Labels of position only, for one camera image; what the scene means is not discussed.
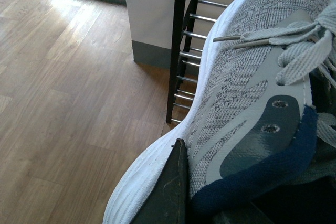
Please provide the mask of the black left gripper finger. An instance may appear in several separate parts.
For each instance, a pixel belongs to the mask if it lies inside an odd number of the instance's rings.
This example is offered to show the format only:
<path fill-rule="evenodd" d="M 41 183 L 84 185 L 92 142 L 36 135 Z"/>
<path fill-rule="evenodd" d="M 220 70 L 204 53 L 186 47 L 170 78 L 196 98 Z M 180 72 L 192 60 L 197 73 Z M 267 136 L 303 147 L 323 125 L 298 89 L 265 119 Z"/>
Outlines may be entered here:
<path fill-rule="evenodd" d="M 188 160 L 184 140 L 178 138 L 148 198 L 132 223 L 186 223 Z"/>

